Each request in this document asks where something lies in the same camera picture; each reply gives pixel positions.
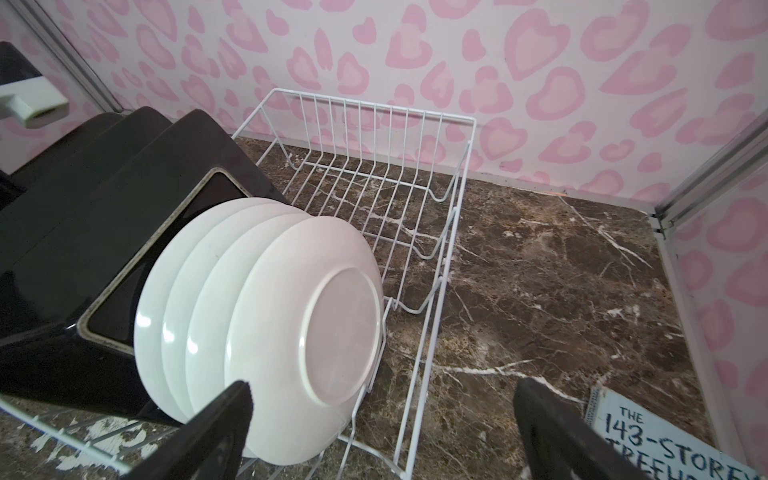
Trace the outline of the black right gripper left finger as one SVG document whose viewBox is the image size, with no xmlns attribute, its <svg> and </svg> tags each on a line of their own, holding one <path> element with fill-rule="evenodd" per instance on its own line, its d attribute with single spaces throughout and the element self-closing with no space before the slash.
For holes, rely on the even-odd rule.
<svg viewBox="0 0 768 480">
<path fill-rule="evenodd" d="M 236 381 L 125 479 L 234 479 L 253 413 L 249 385 Z"/>
</svg>

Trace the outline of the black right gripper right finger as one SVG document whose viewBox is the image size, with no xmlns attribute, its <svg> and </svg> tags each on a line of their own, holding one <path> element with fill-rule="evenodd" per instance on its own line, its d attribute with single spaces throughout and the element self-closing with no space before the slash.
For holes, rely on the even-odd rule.
<svg viewBox="0 0 768 480">
<path fill-rule="evenodd" d="M 549 388 L 517 382 L 514 414 L 534 479 L 645 479 Z"/>
</svg>

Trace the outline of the floral square plate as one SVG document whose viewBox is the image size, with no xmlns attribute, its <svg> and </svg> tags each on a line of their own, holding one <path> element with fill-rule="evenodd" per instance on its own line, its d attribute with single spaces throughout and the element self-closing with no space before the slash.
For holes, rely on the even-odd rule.
<svg viewBox="0 0 768 480">
<path fill-rule="evenodd" d="M 1 208 L 1 269 L 9 269 L 71 214 L 79 202 L 171 126 L 142 107 L 46 173 Z"/>
</svg>

